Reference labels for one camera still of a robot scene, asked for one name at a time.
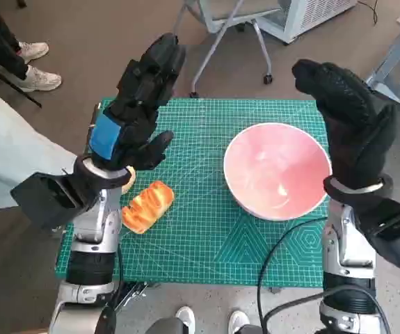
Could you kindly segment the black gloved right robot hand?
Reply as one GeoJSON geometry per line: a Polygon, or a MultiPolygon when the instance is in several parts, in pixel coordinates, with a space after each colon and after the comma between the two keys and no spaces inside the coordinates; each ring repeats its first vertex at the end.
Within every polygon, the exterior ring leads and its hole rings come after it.
{"type": "Polygon", "coordinates": [[[396,136],[394,105],[376,109],[368,85],[334,63],[300,59],[291,71],[324,119],[333,177],[350,189],[378,184],[396,136]]]}

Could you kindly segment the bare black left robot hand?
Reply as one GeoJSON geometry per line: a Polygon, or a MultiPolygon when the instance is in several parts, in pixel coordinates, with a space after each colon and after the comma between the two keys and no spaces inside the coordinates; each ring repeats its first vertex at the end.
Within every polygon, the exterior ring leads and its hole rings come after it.
{"type": "Polygon", "coordinates": [[[169,130],[155,136],[159,108],[167,105],[186,58],[173,33],[155,40],[139,60],[130,60],[114,100],[97,118],[89,147],[93,161],[107,170],[131,166],[152,170],[165,158],[169,130]]]}

